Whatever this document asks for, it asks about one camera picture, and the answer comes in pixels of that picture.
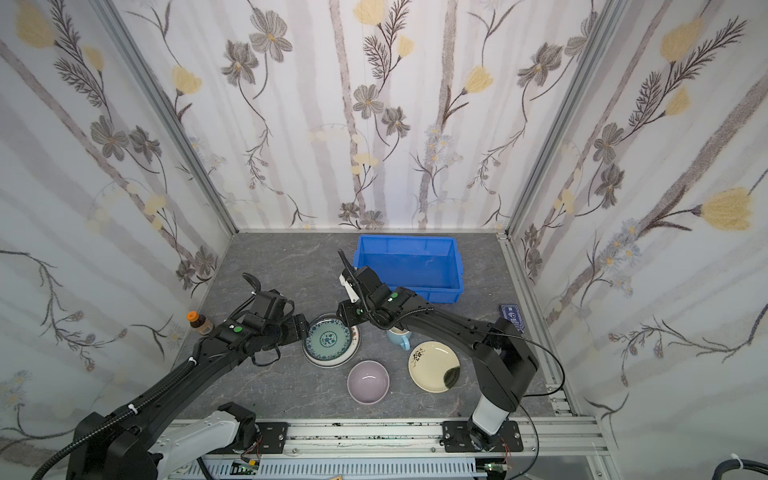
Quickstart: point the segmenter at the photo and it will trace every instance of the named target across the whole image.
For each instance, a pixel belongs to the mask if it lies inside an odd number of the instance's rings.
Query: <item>bottle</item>
[[[197,312],[189,312],[187,314],[187,320],[190,321],[190,326],[200,335],[207,335],[214,329],[214,325],[210,320],[205,318],[205,315],[200,315]]]

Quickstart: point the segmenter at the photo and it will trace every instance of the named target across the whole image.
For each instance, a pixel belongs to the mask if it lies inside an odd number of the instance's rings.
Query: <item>blue plastic bin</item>
[[[464,291],[464,266],[456,239],[360,235],[355,268],[369,266],[394,290],[403,286],[430,303],[456,303]]]

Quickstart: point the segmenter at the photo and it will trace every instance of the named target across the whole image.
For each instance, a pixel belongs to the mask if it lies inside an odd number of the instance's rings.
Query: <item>table surface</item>
[[[498,318],[500,303],[517,303],[502,250],[492,233],[455,233],[464,263],[465,290],[457,303],[441,308],[484,322]],[[335,312],[346,298],[339,284],[343,266],[336,250],[344,249],[352,259],[357,233],[239,233],[221,263],[200,312],[214,323],[248,298],[251,288],[240,276],[252,273],[265,290],[277,289],[296,303],[296,312],[308,320]],[[200,338],[192,332],[178,359],[186,359]],[[304,357],[300,343],[280,348],[282,358],[271,366],[257,367],[243,362],[218,379],[180,415],[180,419],[202,419],[219,405],[235,402],[262,419],[367,419],[446,418],[470,416],[480,398],[472,362],[457,352],[461,363],[458,382],[448,392],[421,390],[408,373],[409,352],[392,344],[386,333],[373,325],[360,325],[361,344],[355,356],[334,369],[321,369]],[[429,340],[413,333],[411,345]],[[261,363],[274,352],[257,356]],[[355,364],[372,359],[389,372],[387,396],[374,406],[352,400],[346,377]],[[528,392],[544,392],[545,382],[537,373]],[[531,416],[553,416],[546,397],[523,400]]]

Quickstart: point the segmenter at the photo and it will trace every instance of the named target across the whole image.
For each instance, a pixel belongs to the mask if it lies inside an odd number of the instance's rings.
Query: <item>white cable clip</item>
[[[733,458],[734,460],[739,461],[739,470],[744,470],[744,462],[741,461],[741,458],[739,458],[738,455],[736,455],[735,453],[732,453],[730,454],[730,457]]]

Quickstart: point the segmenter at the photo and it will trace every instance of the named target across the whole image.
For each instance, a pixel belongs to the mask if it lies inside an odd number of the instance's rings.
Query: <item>wall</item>
[[[506,227],[603,5],[115,3],[238,226],[340,230]]]
[[[765,2],[631,2],[515,231],[627,480],[766,461],[766,48]]]
[[[170,370],[229,236],[88,3],[0,12],[0,471],[29,478]]]

